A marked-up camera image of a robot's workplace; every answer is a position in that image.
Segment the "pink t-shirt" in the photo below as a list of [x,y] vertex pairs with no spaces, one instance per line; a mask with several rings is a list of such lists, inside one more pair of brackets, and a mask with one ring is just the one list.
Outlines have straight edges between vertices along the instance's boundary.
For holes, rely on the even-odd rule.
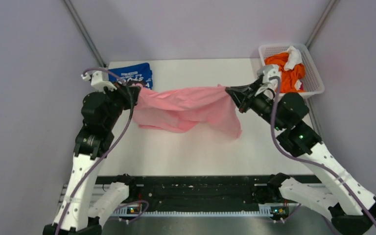
[[236,105],[225,87],[193,87],[156,92],[143,88],[133,121],[140,128],[185,133],[200,123],[239,138],[242,129]]

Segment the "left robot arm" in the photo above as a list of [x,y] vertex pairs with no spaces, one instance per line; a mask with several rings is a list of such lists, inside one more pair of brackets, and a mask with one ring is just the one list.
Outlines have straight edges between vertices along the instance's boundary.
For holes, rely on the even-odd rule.
[[122,138],[115,138],[113,128],[124,110],[130,110],[125,128],[132,119],[141,87],[115,84],[84,97],[81,114],[83,126],[75,138],[72,170],[67,190],[54,221],[45,225],[45,235],[99,235],[104,224],[122,202],[137,197],[134,178],[117,176],[113,184],[94,203],[93,189],[107,155]]

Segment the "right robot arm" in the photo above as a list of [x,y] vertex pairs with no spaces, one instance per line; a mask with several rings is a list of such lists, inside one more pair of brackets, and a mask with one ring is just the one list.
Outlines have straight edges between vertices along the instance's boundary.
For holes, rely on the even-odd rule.
[[323,192],[283,173],[268,182],[274,202],[291,200],[328,221],[343,235],[363,235],[376,228],[376,194],[364,188],[330,153],[322,138],[303,121],[309,108],[298,93],[269,98],[267,84],[227,87],[226,93],[241,113],[249,110],[270,124],[272,141],[285,157],[305,165],[327,188]]

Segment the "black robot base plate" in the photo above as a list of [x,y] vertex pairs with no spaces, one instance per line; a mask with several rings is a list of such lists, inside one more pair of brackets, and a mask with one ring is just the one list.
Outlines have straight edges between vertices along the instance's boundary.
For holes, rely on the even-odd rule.
[[299,208],[270,194],[268,176],[138,176],[113,216],[266,217],[282,223]]

